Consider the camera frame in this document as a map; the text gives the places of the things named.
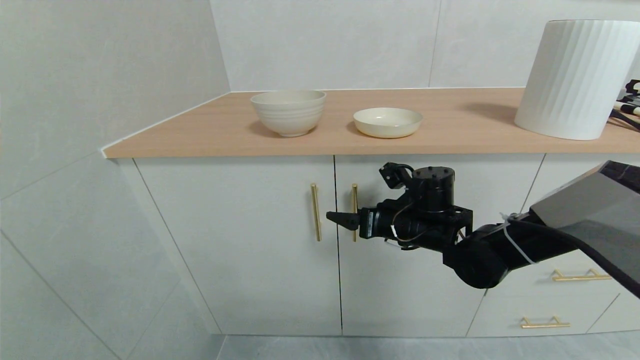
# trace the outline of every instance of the gray floor tile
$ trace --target gray floor tile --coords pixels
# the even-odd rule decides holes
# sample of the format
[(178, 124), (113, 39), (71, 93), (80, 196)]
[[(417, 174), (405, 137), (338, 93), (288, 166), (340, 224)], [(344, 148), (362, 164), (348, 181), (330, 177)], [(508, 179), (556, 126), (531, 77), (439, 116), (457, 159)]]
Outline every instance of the gray floor tile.
[(640, 359), (640, 331), (530, 338), (229, 336), (218, 360)]

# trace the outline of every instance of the kitchen counter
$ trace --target kitchen counter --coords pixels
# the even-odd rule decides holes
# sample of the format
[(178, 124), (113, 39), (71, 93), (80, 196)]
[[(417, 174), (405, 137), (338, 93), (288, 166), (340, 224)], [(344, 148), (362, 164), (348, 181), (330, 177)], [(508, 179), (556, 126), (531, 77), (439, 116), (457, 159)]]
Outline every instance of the kitchen counter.
[[(524, 88), (444, 88), (327, 91), (318, 126), (283, 138), (255, 114), (254, 92), (230, 93), (104, 149), (107, 158), (292, 156), (348, 154), (640, 153), (640, 134), (610, 122), (592, 141), (563, 140), (515, 126)], [(359, 133), (354, 112), (398, 107), (424, 116), (400, 139)]]

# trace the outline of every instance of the bowl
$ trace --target bowl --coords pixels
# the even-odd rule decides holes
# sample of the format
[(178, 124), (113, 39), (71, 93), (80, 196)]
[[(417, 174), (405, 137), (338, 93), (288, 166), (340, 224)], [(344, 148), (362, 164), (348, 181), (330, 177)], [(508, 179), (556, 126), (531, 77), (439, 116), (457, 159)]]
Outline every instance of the bowl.
[(304, 135), (317, 125), (325, 99), (322, 91), (286, 90), (256, 95), (251, 104), (269, 130), (292, 137)]
[(422, 115), (400, 108), (371, 108), (353, 114), (359, 132), (376, 138), (402, 138), (416, 132)]

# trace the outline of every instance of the gold handle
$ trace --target gold handle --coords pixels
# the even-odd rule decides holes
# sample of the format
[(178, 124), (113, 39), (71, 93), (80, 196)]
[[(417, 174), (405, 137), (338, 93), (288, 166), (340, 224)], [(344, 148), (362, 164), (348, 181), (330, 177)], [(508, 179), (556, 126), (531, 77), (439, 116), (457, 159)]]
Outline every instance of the gold handle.
[(311, 184), (311, 199), (314, 202), (314, 218), (316, 220), (316, 239), (322, 240), (322, 232), (320, 231), (320, 209), (318, 208), (318, 187), (315, 183)]
[(589, 269), (589, 272), (593, 275), (583, 275), (583, 276), (564, 276), (560, 270), (555, 269), (554, 274), (557, 276), (553, 276), (551, 279), (553, 281), (588, 281), (588, 280), (611, 280), (611, 276), (607, 274), (600, 274), (595, 269)]
[[(353, 213), (358, 212), (358, 184), (351, 185), (351, 204), (353, 205)], [(353, 231), (353, 242), (358, 239), (358, 231)]]
[(541, 328), (544, 328), (544, 327), (569, 327), (569, 326), (571, 326), (571, 323), (560, 322), (560, 319), (558, 319), (558, 317), (555, 316), (555, 315), (554, 315), (554, 320), (556, 322), (531, 323), (529, 321), (529, 319), (525, 316), (521, 320), (521, 321), (524, 321), (524, 323), (521, 323), (520, 327), (523, 328), (523, 329), (541, 329)]

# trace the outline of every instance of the white cabinet door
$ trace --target white cabinet door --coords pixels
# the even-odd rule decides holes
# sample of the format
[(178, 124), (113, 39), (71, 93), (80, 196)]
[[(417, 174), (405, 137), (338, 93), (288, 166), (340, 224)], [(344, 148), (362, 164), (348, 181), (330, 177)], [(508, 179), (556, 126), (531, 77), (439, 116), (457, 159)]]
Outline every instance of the white cabinet door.
[(640, 330), (640, 299), (626, 289), (609, 306), (589, 332)]
[[(538, 202), (546, 194), (595, 168), (607, 160), (640, 166), (640, 154), (547, 154), (536, 176), (536, 181), (525, 202), (523, 211)], [(548, 259), (511, 272), (488, 296), (524, 295), (577, 295), (591, 293), (618, 293), (615, 280), (555, 282), (551, 279), (554, 269), (563, 275), (587, 275), (590, 268), (604, 271), (580, 251)]]
[(340, 335), (331, 156), (136, 162), (223, 333)]
[[(584, 334), (615, 298), (615, 295), (485, 297), (467, 336)], [(522, 325), (527, 325), (525, 317), (530, 324), (523, 328)]]
[[(352, 184), (360, 207), (397, 198), (378, 169), (388, 161), (456, 172), (455, 204), (474, 211), (474, 228), (518, 211), (542, 154), (336, 156), (339, 211), (351, 211)], [(464, 336), (484, 290), (462, 282), (429, 250), (401, 251), (382, 239), (353, 241), (339, 228), (343, 332), (350, 336)]]

